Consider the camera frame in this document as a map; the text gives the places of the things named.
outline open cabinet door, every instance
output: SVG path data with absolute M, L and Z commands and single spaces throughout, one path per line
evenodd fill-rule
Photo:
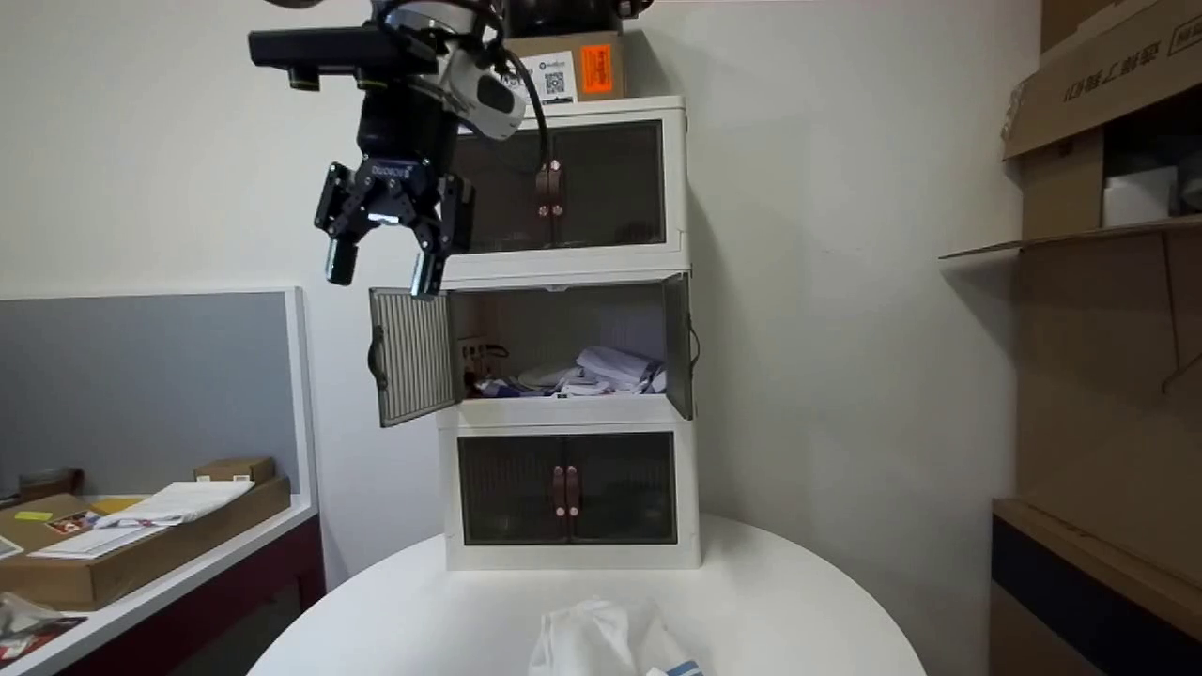
M 692 313 L 689 313 L 689 276 L 677 274 L 665 283 L 665 367 L 669 367 L 669 400 L 677 404 L 680 417 L 692 419 Z
M 406 290 L 367 290 L 379 429 L 453 404 L 446 293 L 413 300 Z

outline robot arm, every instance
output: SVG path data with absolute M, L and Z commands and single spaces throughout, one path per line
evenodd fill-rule
M 474 193 L 449 173 L 457 129 L 510 140 L 525 116 L 517 80 L 547 132 L 523 61 L 505 47 L 493 9 L 466 0 L 382 0 L 367 26 L 255 29 L 258 67 L 289 72 L 293 89 L 352 74 L 364 89 L 362 168 L 325 168 L 315 228 L 331 236 L 325 276 L 352 283 L 358 244 L 379 225 L 406 225 L 422 244 L 411 298 L 434 298 L 449 251 L 466 251 Z

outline brown shelf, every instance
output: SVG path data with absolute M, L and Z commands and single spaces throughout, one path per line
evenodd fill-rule
M 1086 244 L 1086 241 L 1124 241 L 1124 236 L 1149 236 L 1149 233 L 1176 233 L 1176 228 L 1202 228 L 1202 214 L 1138 220 L 1138 225 L 1124 225 L 1124 228 L 1069 233 L 1069 236 L 995 241 L 995 244 L 980 244 L 980 246 L 947 251 L 938 259 L 969 259 L 969 254 L 995 254 L 995 251 L 1022 251 L 1022 246 L 1059 246 L 1059 244 Z

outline desk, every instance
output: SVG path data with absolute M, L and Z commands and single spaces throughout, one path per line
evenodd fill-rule
M 705 676 L 919 676 L 899 624 L 815 553 L 705 517 L 696 569 L 446 569 L 422 541 L 325 592 L 252 669 L 523 676 L 536 618 L 575 602 L 649 602 Z
M 320 517 L 298 497 L 289 509 L 91 611 L 0 672 L 168 672 L 280 587 L 298 587 L 299 609 L 325 587 Z

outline orange label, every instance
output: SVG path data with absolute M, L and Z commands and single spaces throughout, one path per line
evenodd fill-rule
M 612 45 L 583 45 L 580 47 L 580 89 L 583 94 L 612 94 Z

